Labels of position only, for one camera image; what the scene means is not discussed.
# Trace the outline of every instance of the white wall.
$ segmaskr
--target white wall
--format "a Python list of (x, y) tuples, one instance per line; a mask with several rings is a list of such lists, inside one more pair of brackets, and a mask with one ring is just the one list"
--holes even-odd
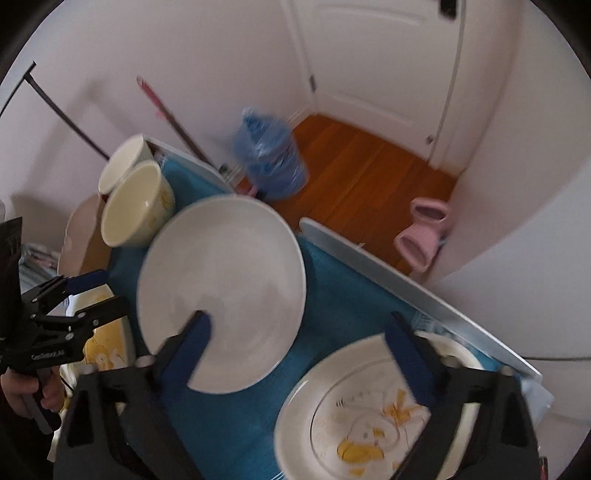
[[(591, 355), (591, 80), (530, 2), (499, 108), (452, 204), (430, 287), (522, 356)], [(591, 362), (533, 362), (557, 478), (591, 426)]]
[(432, 167), (457, 176), (470, 163), (513, 64), (525, 1), (465, 0), (459, 63)]
[[(522, 356), (590, 356), (590, 205), (591, 156), (544, 209), (432, 289)], [(533, 363), (553, 413), (570, 418), (550, 417), (539, 433), (558, 474), (591, 425), (591, 362)]]
[[(36, 81), (107, 153), (138, 132), (185, 150), (138, 74), (218, 165), (233, 162), (244, 107), (288, 118), (307, 102), (278, 2), (66, 0), (21, 52), (0, 104), (33, 60)], [(0, 118), (0, 166), (0, 199), (24, 215), (24, 238), (60, 248), (104, 160), (23, 85)]]
[(530, 1), (496, 113), (452, 196), (457, 224), (433, 281), (459, 269), (551, 199), (591, 154), (591, 80)]

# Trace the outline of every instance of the white bowl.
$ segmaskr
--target white bowl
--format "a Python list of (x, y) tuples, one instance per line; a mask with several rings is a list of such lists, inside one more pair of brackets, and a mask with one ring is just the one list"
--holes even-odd
[(141, 161), (154, 160), (143, 135), (134, 135), (122, 143), (103, 168), (99, 179), (99, 193), (109, 195), (125, 175)]
[(155, 161), (143, 161), (109, 197), (100, 233), (110, 247), (147, 247), (174, 213), (174, 194)]

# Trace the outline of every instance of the metal pole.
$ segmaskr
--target metal pole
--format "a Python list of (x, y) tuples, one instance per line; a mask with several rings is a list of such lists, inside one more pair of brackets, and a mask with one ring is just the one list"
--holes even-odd
[(90, 148), (92, 148), (101, 157), (103, 157), (105, 160), (108, 161), (109, 156), (96, 143), (94, 143), (88, 135), (86, 135), (82, 130), (80, 130), (80, 128), (78, 128), (78, 126), (72, 120), (70, 120), (70, 118), (53, 102), (53, 100), (51, 100), (49, 98), (49, 96), (45, 93), (45, 91), (43, 91), (43, 89), (35, 81), (35, 79), (31, 75), (31, 71), (33, 70), (33, 68), (35, 68), (36, 65), (37, 64), (35, 64), (35, 62), (33, 62), (33, 64), (26, 71), (25, 75), (22, 76), (22, 79), (20, 80), (20, 82), (18, 82), (17, 86), (14, 88), (14, 90), (12, 91), (10, 96), (8, 97), (8, 100), (4, 104), (2, 111), (0, 111), (0, 116), (2, 116), (2, 114), (4, 113), (4, 110), (6, 110), (6, 107), (8, 106), (8, 102), (10, 102), (10, 100), (12, 100), (12, 97), (14, 96), (14, 94), (16, 93), (18, 88), (22, 85), (22, 82), (25, 81), (32, 87), (33, 90), (35, 90), (35, 92), (37, 92), (37, 95), (39, 95), (39, 97), (41, 97), (41, 99), (49, 106), (49, 108), (51, 108), (57, 114), (57, 116), (59, 116), (68, 125), (68, 127), (70, 127), (74, 132), (76, 132), (78, 134), (78, 136), (82, 140), (84, 140), (84, 142)]
[(139, 76), (137, 77), (137, 82), (138, 82), (139, 88), (141, 88), (142, 91), (148, 96), (148, 98), (152, 101), (152, 103), (156, 106), (156, 108), (158, 110), (160, 110), (160, 113), (162, 113), (162, 115), (164, 115), (165, 119), (168, 121), (170, 126), (173, 127), (173, 130), (179, 135), (180, 138), (183, 139), (183, 141), (185, 142), (185, 145), (188, 146), (189, 150), (191, 152), (193, 152), (193, 154), (199, 160), (204, 161), (205, 163), (211, 165), (213, 168), (216, 168), (216, 166), (207, 158), (205, 153), (203, 153), (203, 150), (201, 150), (201, 148), (199, 148), (197, 146), (197, 144), (189, 136), (187, 131), (181, 126), (181, 124), (179, 124), (177, 119), (170, 112), (170, 110), (168, 110), (168, 108), (162, 102), (160, 97), (158, 97), (158, 95), (156, 95), (156, 92), (154, 92), (154, 90), (148, 84), (148, 82), (146, 82), (142, 77), (139, 77)]

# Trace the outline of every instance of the white plate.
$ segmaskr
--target white plate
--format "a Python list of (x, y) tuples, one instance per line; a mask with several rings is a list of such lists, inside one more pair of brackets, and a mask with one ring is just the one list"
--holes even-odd
[[(462, 345), (420, 333), (440, 355), (482, 369)], [(464, 407), (438, 478), (454, 475), (478, 406)], [(360, 340), (316, 365), (287, 397), (275, 426), (275, 457), (290, 480), (388, 480), (429, 418), (417, 406), (383, 335)]]
[(138, 317), (151, 352), (194, 310), (212, 316), (212, 340), (189, 387), (229, 393), (281, 362), (300, 328), (306, 273), (279, 214), (245, 196), (216, 196), (174, 217), (156, 237), (138, 283)]

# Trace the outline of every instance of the door handle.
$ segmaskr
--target door handle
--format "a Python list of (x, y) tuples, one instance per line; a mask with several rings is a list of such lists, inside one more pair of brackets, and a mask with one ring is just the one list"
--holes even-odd
[(439, 0), (439, 13), (447, 18), (457, 18), (457, 0)]

